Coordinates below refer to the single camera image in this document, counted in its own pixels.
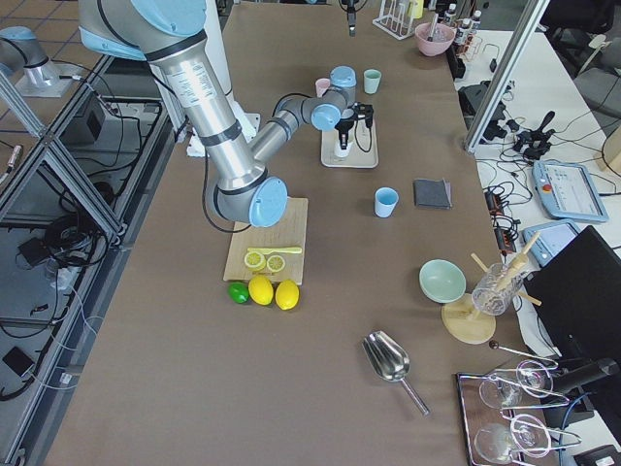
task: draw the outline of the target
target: office chair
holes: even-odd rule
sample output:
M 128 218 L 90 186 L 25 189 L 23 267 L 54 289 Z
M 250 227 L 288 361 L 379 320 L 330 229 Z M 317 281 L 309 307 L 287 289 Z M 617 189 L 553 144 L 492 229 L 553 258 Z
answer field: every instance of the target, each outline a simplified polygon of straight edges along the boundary
M 579 31 L 587 36 L 607 32 L 614 22 L 615 3 L 615 0 L 550 0 L 540 23 L 547 28 L 545 35 L 552 47 L 577 70 L 580 68 L 577 58 L 584 47 L 564 42 L 564 32 Z
M 597 67 L 579 74 L 573 83 L 589 106 L 602 130 L 609 135 L 621 118 L 621 38 L 601 48 Z

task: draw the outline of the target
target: black monitor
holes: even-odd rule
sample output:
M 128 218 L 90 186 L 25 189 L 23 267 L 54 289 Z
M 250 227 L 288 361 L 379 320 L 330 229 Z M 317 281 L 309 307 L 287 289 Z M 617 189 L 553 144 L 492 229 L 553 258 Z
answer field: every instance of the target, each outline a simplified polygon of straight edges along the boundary
M 612 358 L 621 365 L 621 258 L 587 226 L 534 277 L 528 293 L 542 301 L 537 313 L 563 359 Z M 621 442 L 621 374 L 583 388 Z

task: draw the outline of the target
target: cutting board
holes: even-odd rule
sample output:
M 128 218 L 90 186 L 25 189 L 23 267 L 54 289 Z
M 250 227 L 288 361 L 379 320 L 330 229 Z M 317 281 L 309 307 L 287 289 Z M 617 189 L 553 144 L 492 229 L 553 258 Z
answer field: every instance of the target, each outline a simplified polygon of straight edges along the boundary
M 307 240 L 307 215 L 309 200 L 305 198 L 289 198 L 287 208 L 280 221 L 270 228 L 250 227 L 242 233 L 231 237 L 229 254 L 224 267 L 225 281 L 248 282 L 255 275 L 264 275 L 272 283 L 280 283 L 290 279 L 302 284 L 304 274 L 304 255 Z M 240 229 L 245 223 L 235 223 L 234 229 Z M 302 247 L 301 254 L 279 253 L 285 261 L 280 272 L 270 272 L 267 268 L 251 272 L 244 265 L 244 256 L 248 248 L 281 248 L 287 246 Z

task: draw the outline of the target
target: mint green bowl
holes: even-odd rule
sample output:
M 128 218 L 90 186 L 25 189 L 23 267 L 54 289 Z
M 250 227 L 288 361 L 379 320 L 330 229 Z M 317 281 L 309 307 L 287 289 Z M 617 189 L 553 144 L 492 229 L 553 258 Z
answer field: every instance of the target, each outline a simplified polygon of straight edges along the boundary
M 466 277 L 452 262 L 434 259 L 426 262 L 418 274 L 420 287 L 432 301 L 452 303 L 466 292 Z

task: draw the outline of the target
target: lemon slice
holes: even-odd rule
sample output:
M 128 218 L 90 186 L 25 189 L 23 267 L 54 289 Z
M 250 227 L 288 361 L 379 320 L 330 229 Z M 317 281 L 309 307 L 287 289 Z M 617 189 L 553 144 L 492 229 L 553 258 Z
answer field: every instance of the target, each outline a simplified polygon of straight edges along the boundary
M 285 262 L 281 255 L 274 254 L 268 257 L 267 267 L 268 270 L 273 274 L 275 274 L 276 272 L 280 272 L 282 269 L 284 269 L 284 264 Z
M 244 264 L 252 272 L 258 272 L 265 268 L 265 255 L 256 251 L 247 252 L 244 256 Z

